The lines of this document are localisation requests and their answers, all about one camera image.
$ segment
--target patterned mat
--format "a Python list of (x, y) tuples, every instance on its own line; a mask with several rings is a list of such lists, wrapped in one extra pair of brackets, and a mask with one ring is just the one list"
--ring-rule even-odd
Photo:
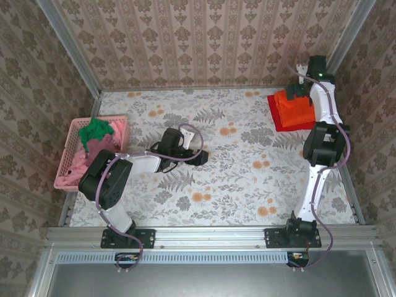
[[(129, 151), (159, 141), (167, 127), (191, 123), (210, 152), (204, 166), (179, 164), (168, 174), (130, 176), (122, 203), (140, 226), (282, 225), (303, 192), (309, 131), (275, 131), (267, 95), (277, 89), (114, 92), (101, 115), (126, 114)], [(191, 147), (199, 148), (195, 137)], [(330, 172), (319, 204), (326, 223), (354, 223), (338, 171)], [(71, 226), (103, 226), (79, 193)]]

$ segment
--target plastic laundry basket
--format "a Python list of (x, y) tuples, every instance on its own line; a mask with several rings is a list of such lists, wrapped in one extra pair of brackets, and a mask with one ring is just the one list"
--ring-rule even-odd
[[(97, 119), (101, 119), (103, 121), (108, 121), (109, 123), (113, 121), (119, 121), (125, 124), (123, 140), (121, 142), (121, 151), (126, 152), (128, 148), (128, 138), (129, 138), (129, 126), (127, 122), (126, 116), (99, 116)], [(62, 153), (62, 159), (59, 164), (58, 172), (56, 173), (56, 179), (58, 176), (63, 176), (66, 174), (66, 171), (70, 168), (72, 164), (72, 160), (74, 154), (78, 149), (82, 147), (82, 143), (80, 141), (79, 130), (85, 126), (88, 126), (91, 122), (91, 118), (79, 118), (72, 120), (70, 124), (69, 133), (67, 134), (66, 143), (64, 145), (64, 150)], [(64, 190), (66, 192), (78, 192), (78, 186), (57, 186), (56, 179), (54, 181), (54, 188)]]

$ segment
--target purple cable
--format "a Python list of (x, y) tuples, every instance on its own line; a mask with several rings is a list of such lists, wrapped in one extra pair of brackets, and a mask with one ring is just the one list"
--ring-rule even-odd
[[(129, 235), (129, 234), (126, 234), (126, 233), (123, 233), (123, 232), (119, 231), (117, 228), (115, 228), (115, 227), (113, 227), (113, 226), (111, 225), (110, 221), (109, 221), (109, 220), (106, 218), (106, 216), (101, 212), (101, 211), (102, 211), (102, 207), (101, 207), (101, 205), (99, 204), (100, 189), (101, 189), (103, 183), (105, 182), (106, 176), (107, 176), (107, 174), (109, 173), (111, 167), (112, 167), (119, 159), (121, 159), (121, 158), (123, 158), (123, 157), (143, 157), (143, 156), (145, 156), (145, 155), (149, 155), (149, 156), (155, 156), (155, 157), (160, 157), (160, 158), (167, 158), (167, 159), (174, 160), (174, 161), (189, 161), (189, 160), (192, 160), (192, 159), (198, 157), (199, 154), (201, 153), (202, 149), (204, 148), (204, 137), (202, 136), (201, 132), (200, 132), (197, 128), (195, 128), (193, 125), (188, 124), (188, 123), (183, 123), (183, 124), (180, 124), (178, 128), (180, 129), (180, 127), (183, 127), (183, 126), (189, 126), (189, 127), (193, 128), (193, 130), (195, 130), (195, 131), (198, 133), (199, 137), (200, 137), (200, 140), (201, 140), (200, 149), (198, 150), (198, 152), (197, 152), (194, 156), (189, 157), (189, 158), (173, 158), (173, 157), (169, 157), (169, 156), (166, 156), (166, 155), (161, 155), (161, 154), (159, 154), (159, 153), (152, 153), (152, 152), (133, 153), (133, 154), (130, 154), (130, 155), (129, 155), (129, 154), (117, 155), (117, 156), (116, 156), (114, 159), (112, 159), (112, 160), (110, 161), (110, 163), (107, 165), (107, 167), (105, 168), (105, 170), (104, 170), (104, 172), (102, 173), (102, 176), (101, 176), (101, 178), (100, 178), (100, 180), (99, 180), (98, 187), (97, 187), (97, 191), (96, 191), (96, 193), (95, 193), (95, 205), (96, 205), (96, 207), (97, 207), (97, 209), (98, 209), (98, 211), (99, 211), (99, 214), (100, 214), (101, 218), (106, 222), (106, 224), (108, 225), (108, 227), (109, 227), (110, 229), (112, 229), (115, 233), (117, 233), (117, 234), (119, 234), (119, 235), (121, 235), (121, 236), (125, 236), (125, 237), (128, 237), (128, 238), (131, 238), (131, 239), (133, 239), (134, 241), (136, 241), (137, 244), (139, 245), (139, 250), (140, 250), (139, 256), (138, 256), (137, 260), (135, 261), (135, 263), (134, 263), (131, 267), (129, 267), (128, 269), (133, 269), (133, 268), (135, 268), (136, 265), (137, 265), (137, 264), (140, 262), (140, 260), (142, 259), (142, 256), (143, 256), (143, 244), (142, 244), (142, 242), (141, 242), (138, 238), (136, 238), (135, 236)], [(118, 257), (117, 262), (116, 262), (116, 266), (117, 266), (118, 269), (122, 269), (122, 268), (119, 266), (119, 261), (120, 261), (121, 258), (122, 258), (121, 256)]]
[[(294, 49), (294, 50), (291, 50), (291, 51), (289, 51), (288, 56), (290, 57), (293, 53), (296, 53), (296, 52), (297, 52), (297, 51), (296, 51), (295, 49)], [(321, 176), (322, 176), (323, 171), (325, 171), (325, 170), (331, 170), (331, 169), (339, 169), (339, 168), (341, 168), (342, 166), (345, 166), (345, 164), (347, 163), (347, 161), (348, 161), (348, 159), (349, 159), (349, 157), (350, 157), (350, 155), (351, 155), (351, 142), (350, 142), (350, 140), (349, 140), (349, 138), (348, 138), (346, 132), (344, 131), (344, 129), (342, 129), (341, 125), (340, 125), (340, 124), (337, 122), (337, 120), (335, 119), (334, 110), (333, 110), (333, 104), (332, 104), (332, 98), (331, 98), (331, 96), (330, 96), (329, 90), (327, 90), (326, 87), (325, 87), (321, 82), (319, 82), (318, 80), (312, 79), (312, 78), (310, 78), (310, 77), (308, 77), (308, 76), (306, 76), (306, 75), (300, 74), (300, 73), (298, 73), (297, 71), (295, 71), (295, 70), (290, 66), (289, 63), (287, 63), (286, 65), (287, 65), (287, 67), (289, 68), (290, 72), (292, 72), (292, 73), (294, 73), (294, 74), (296, 74), (296, 75), (298, 75), (298, 76), (300, 76), (300, 77), (303, 77), (303, 78), (306, 79), (306, 80), (309, 80), (309, 81), (311, 81), (311, 82), (314, 82), (315, 84), (317, 84), (318, 86), (320, 86), (320, 87), (323, 89), (323, 91), (325, 92), (325, 94), (326, 94), (326, 96), (327, 96), (327, 99), (328, 99), (328, 101), (329, 101), (330, 117), (332, 118), (332, 120), (333, 120), (334, 124), (336, 125), (337, 129), (341, 132), (342, 136), (344, 137), (345, 142), (346, 142), (346, 146), (347, 146), (347, 148), (346, 148), (346, 149), (347, 149), (347, 151), (346, 151), (347, 153), (346, 153), (346, 155), (345, 155), (344, 160), (342, 160), (340, 164), (337, 164), (337, 165), (335, 165), (335, 166), (325, 167), (325, 168), (323, 168), (323, 169), (321, 169), (321, 170), (318, 171), (319, 174), (318, 174), (318, 176), (317, 176), (317, 179), (316, 179), (316, 182), (315, 182), (315, 186), (314, 186), (314, 191), (313, 191), (313, 193), (312, 193), (311, 210), (312, 210), (312, 214), (314, 215), (315, 219), (319, 222), (319, 224), (321, 224), (321, 226), (324, 228), (324, 230), (326, 230), (326, 232), (329, 234), (329, 236), (330, 236), (330, 244), (329, 244), (327, 250), (325, 251), (325, 253), (323, 253), (323, 255), (322, 255), (316, 262), (314, 262), (314, 263), (312, 263), (312, 264), (310, 264), (310, 265), (308, 265), (308, 266), (306, 266), (306, 267), (304, 267), (304, 268), (300, 267), (301, 270), (303, 270), (303, 269), (308, 269), (308, 268), (315, 267), (321, 260), (323, 260), (323, 259), (329, 254), (330, 250), (331, 250), (332, 247), (333, 247), (333, 243), (334, 243), (333, 234), (332, 234), (332, 232), (330, 231), (329, 227), (327, 227), (327, 225), (326, 225), (325, 223), (323, 223), (323, 222), (320, 220), (320, 218), (317, 216), (317, 214), (316, 214), (316, 212), (315, 212), (315, 209), (314, 209), (314, 200), (315, 200), (315, 195), (316, 195), (317, 187), (318, 187), (318, 185), (319, 185), (319, 181), (321, 180)], [(292, 261), (289, 261), (289, 262), (291, 262), (293, 265), (299, 267), (298, 264), (296, 264), (296, 263), (294, 263), (294, 262), (292, 262)]]

